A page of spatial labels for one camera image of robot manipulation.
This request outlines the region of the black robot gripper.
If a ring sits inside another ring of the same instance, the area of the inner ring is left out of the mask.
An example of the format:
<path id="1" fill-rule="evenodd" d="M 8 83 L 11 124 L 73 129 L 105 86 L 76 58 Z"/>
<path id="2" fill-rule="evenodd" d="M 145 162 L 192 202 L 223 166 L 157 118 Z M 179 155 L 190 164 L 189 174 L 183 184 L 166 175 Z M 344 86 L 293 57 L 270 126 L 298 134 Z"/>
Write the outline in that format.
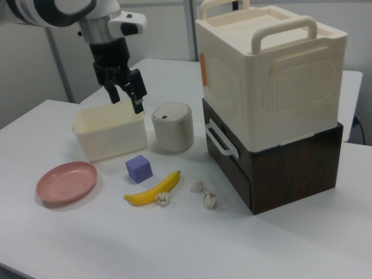
<path id="1" fill-rule="evenodd" d="M 105 85 L 112 104 L 120 101 L 116 85 L 124 86 L 135 114 L 141 113 L 143 97 L 147 94 L 141 72 L 127 66 L 130 54 L 125 39 L 105 44 L 89 44 L 94 58 L 94 70 L 99 85 Z"/>

